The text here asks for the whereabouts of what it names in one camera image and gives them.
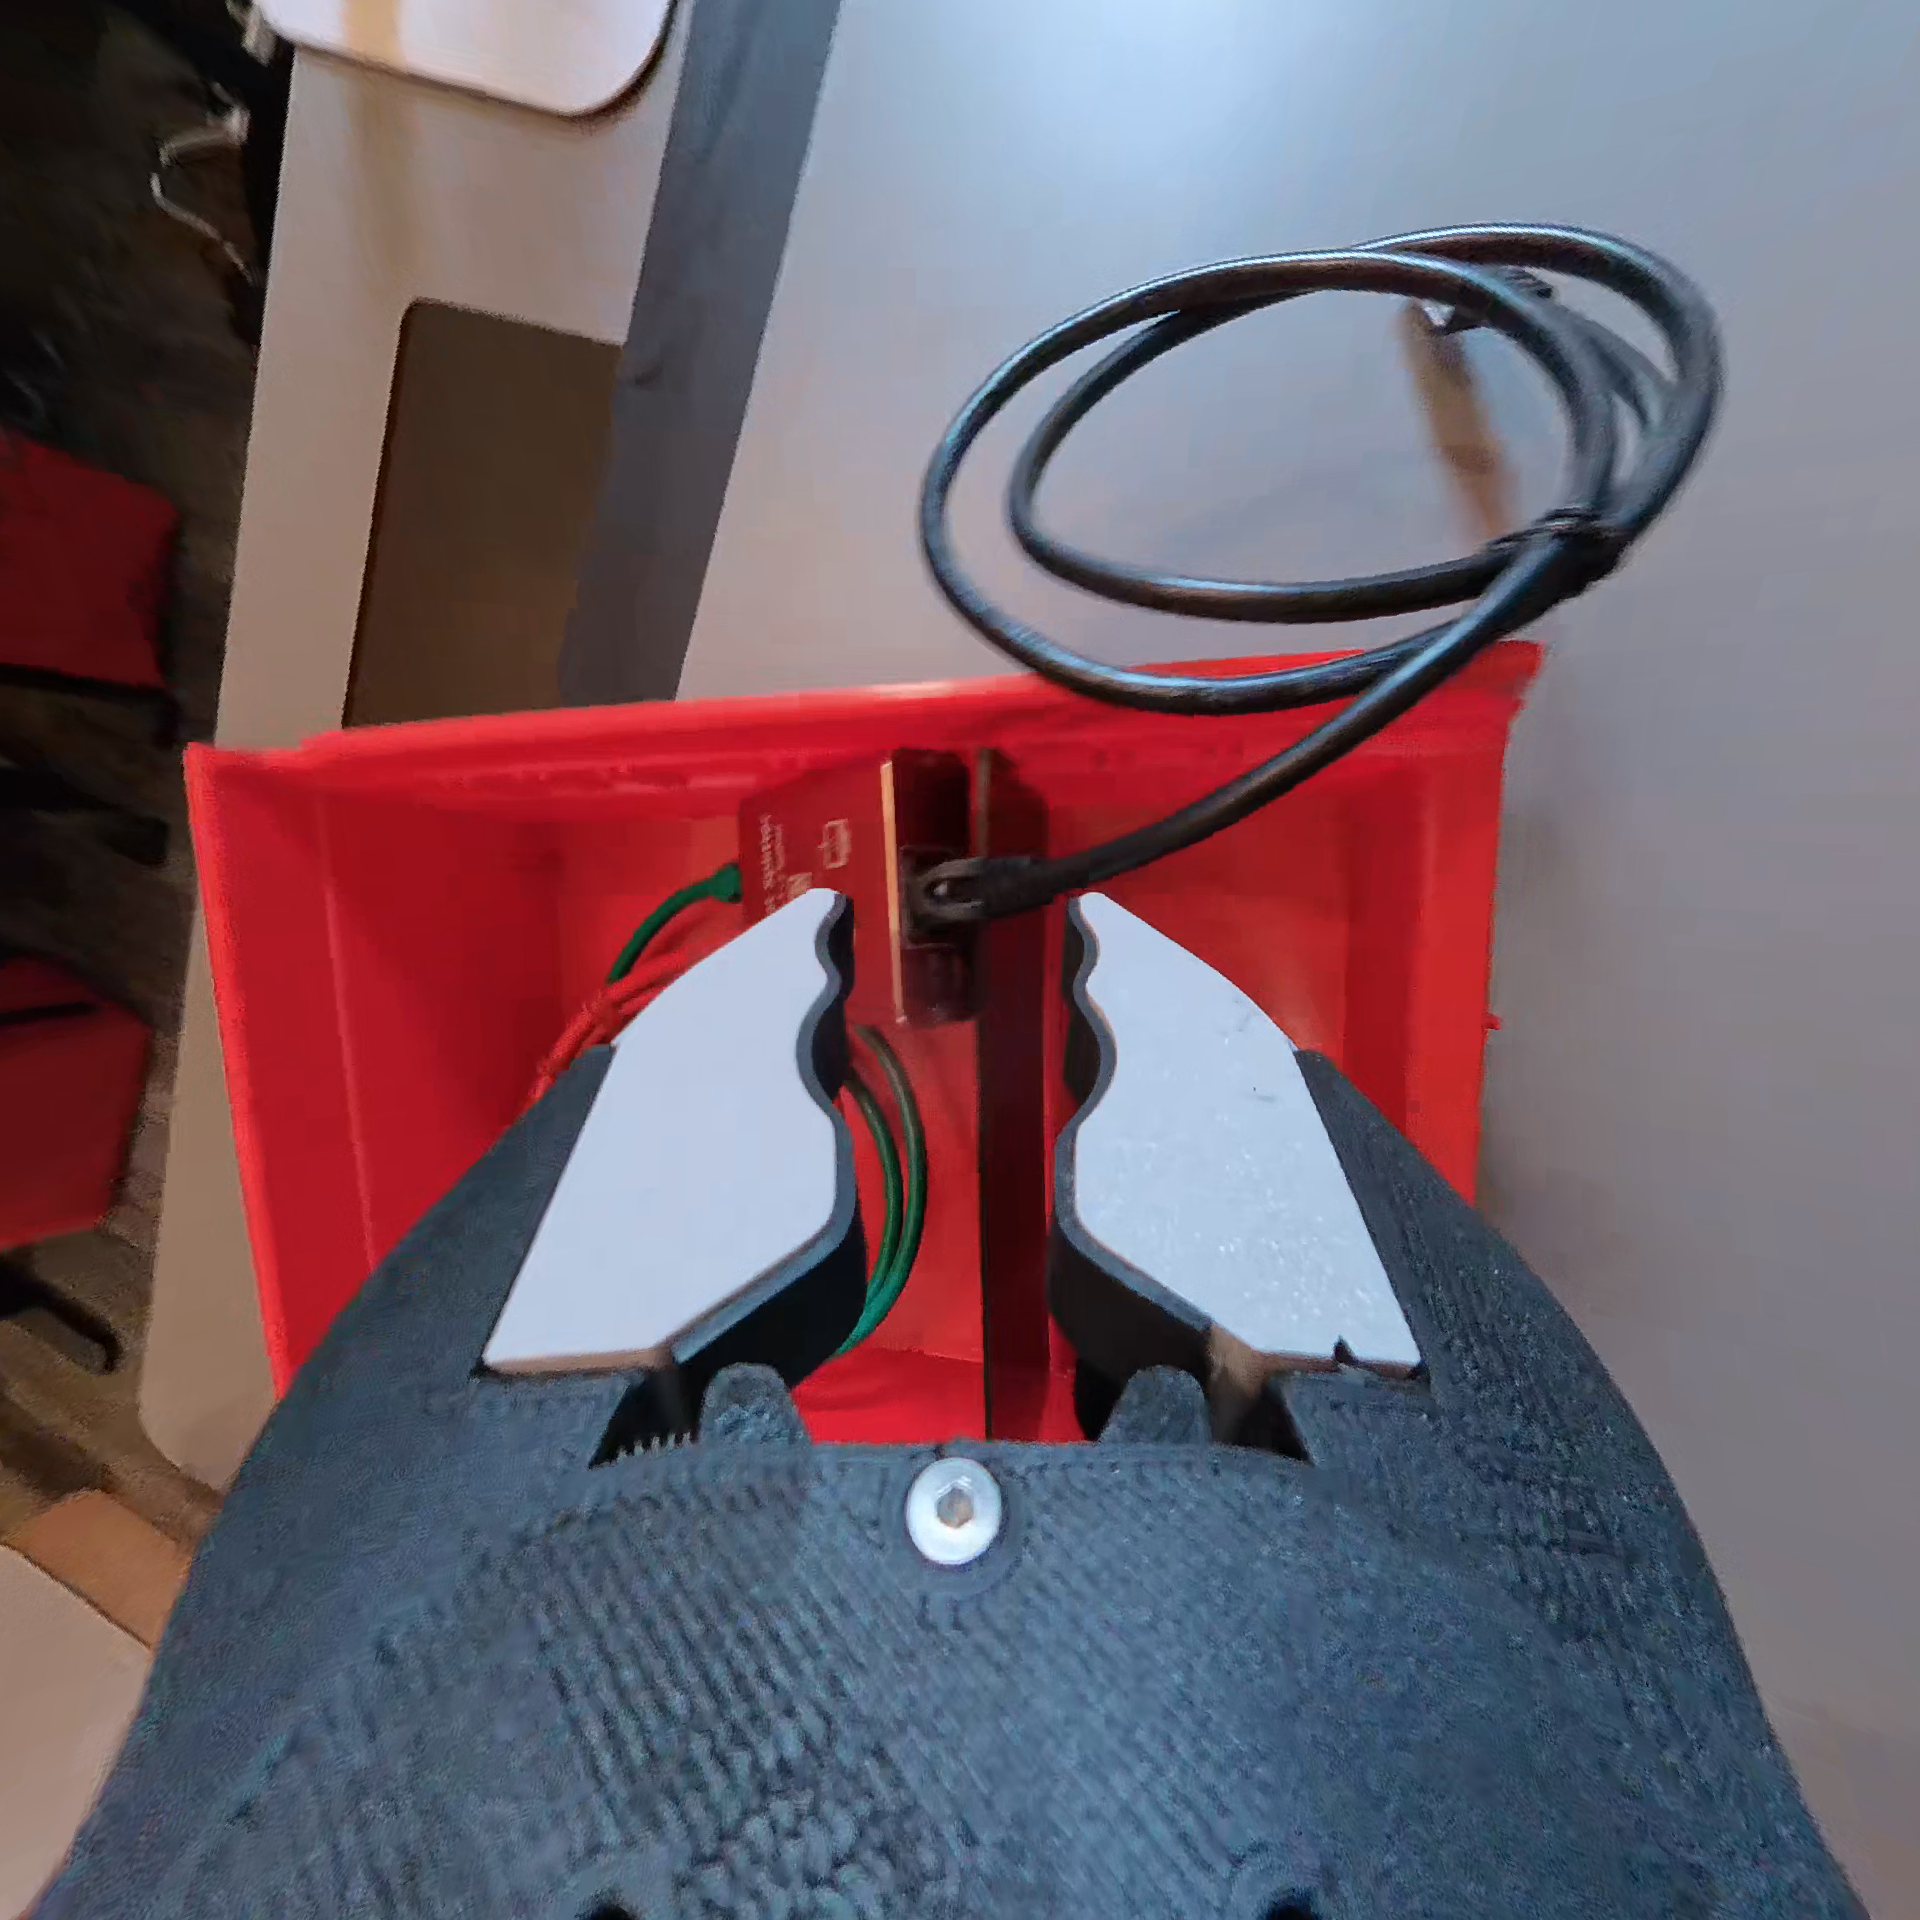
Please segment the black bin divider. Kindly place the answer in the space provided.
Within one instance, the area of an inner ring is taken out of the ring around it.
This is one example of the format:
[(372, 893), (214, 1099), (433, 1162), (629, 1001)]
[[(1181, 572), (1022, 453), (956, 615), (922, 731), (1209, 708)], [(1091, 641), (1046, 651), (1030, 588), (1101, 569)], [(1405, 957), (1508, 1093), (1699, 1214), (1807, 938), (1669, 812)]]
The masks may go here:
[(982, 1421), (991, 1441), (1023, 1442), (1039, 1433), (1049, 1381), (1042, 913), (989, 922), (972, 959)]

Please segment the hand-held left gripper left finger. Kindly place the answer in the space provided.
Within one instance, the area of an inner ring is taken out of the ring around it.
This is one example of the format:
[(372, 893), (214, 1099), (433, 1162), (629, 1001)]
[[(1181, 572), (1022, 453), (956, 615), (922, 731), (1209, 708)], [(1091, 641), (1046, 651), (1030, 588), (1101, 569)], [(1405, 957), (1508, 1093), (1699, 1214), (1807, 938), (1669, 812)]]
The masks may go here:
[(757, 1365), (801, 1386), (852, 1332), (868, 1251), (847, 1081), (852, 902), (813, 887), (605, 1049), (482, 1349), (502, 1378), (638, 1373), (687, 1423)]

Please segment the red plastic bin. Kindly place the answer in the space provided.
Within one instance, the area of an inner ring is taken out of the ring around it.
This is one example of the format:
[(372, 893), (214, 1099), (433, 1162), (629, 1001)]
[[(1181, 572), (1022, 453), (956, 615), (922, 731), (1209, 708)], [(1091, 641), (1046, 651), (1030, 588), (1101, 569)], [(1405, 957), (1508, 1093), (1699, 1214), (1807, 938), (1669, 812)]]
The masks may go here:
[[(1500, 642), (1269, 812), (1118, 879), (1131, 913), (1324, 1051), (1471, 1196), (1508, 730), (1543, 647)], [(1130, 833), (1302, 737), (1078, 702), (1037, 679), (365, 727), (186, 763), (237, 1178), (275, 1389), (510, 1126), (618, 945), (738, 851), (766, 787), (891, 750), (1010, 757), (1046, 851)], [(1067, 1117), (1046, 923), (1046, 1180)], [(878, 1335), (801, 1391), (815, 1435), (988, 1435), (975, 1042), (899, 1038), (929, 1126), (925, 1238)], [(1073, 1442), (1046, 1321), (1039, 1433)]]

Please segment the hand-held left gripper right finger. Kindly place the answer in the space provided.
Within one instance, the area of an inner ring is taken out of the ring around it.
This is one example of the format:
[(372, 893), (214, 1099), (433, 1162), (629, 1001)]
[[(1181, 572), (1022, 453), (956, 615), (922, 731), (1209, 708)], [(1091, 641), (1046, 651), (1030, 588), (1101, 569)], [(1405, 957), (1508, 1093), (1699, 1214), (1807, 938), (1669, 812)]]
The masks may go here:
[(1214, 1437), (1283, 1375), (1423, 1357), (1314, 1097), (1255, 998), (1105, 893), (1062, 926), (1049, 1315), (1098, 1428), (1138, 1373), (1195, 1381)]

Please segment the red ethernet adapter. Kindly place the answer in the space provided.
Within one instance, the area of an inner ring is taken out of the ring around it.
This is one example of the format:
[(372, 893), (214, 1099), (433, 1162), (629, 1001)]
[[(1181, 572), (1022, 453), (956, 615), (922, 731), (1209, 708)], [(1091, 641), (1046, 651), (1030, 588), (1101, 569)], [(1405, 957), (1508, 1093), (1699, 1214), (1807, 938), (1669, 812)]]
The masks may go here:
[(750, 922), (810, 889), (851, 902), (847, 1017), (883, 1031), (961, 1023), (981, 1006), (969, 931), (914, 916), (911, 883), (956, 859), (1042, 857), (1049, 809), (997, 750), (891, 750), (742, 799), (737, 861)]

